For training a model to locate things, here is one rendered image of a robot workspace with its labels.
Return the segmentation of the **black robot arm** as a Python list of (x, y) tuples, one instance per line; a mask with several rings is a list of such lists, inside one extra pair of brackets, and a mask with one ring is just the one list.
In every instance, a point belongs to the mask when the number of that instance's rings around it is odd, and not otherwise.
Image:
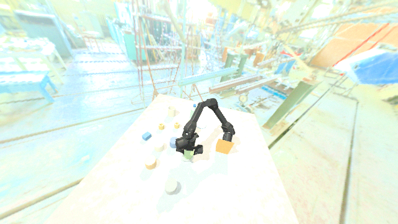
[[(233, 135), (235, 135), (235, 130), (233, 125), (226, 120), (220, 109), (218, 108), (218, 102), (216, 98), (209, 98), (206, 101), (199, 102), (191, 119), (183, 128), (182, 137), (175, 139), (175, 145), (177, 149), (182, 149), (187, 147), (188, 145), (192, 146), (195, 144), (196, 138), (199, 137), (197, 133), (194, 133), (197, 127), (197, 121), (203, 111), (204, 107), (209, 107), (209, 109), (213, 110), (217, 118), (221, 122), (221, 128), (223, 129), (223, 138), (225, 141), (232, 141)], [(228, 133), (229, 132), (229, 133)]]

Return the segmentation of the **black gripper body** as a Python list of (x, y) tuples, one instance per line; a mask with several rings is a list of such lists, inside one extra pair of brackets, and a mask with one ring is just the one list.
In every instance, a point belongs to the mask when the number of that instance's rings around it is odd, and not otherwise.
[(186, 151), (193, 151), (194, 149), (196, 149), (196, 152), (197, 152), (198, 154), (203, 154), (203, 145), (200, 145), (200, 144), (198, 144), (197, 146), (195, 146), (195, 145), (192, 145), (192, 146), (188, 145), (187, 147), (184, 147), (184, 148), (179, 149), (179, 150), (176, 148), (176, 151), (177, 151), (177, 152), (182, 152), (183, 150), (186, 150)]

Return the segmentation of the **pale grey cylinder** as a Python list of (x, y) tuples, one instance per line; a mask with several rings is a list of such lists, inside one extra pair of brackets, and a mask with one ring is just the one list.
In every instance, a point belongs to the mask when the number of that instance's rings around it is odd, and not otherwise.
[(174, 178), (169, 178), (165, 183), (165, 192), (167, 195), (173, 195), (177, 190), (177, 181)]

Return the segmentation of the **small blue block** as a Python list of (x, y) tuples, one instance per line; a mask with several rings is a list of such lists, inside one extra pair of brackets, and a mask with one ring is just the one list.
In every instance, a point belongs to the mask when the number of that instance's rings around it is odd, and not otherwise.
[(143, 135), (142, 135), (142, 138), (145, 140), (145, 141), (147, 141), (149, 138), (151, 138), (152, 137), (152, 135), (151, 135), (151, 133), (150, 132), (146, 132), (146, 133), (144, 133)]

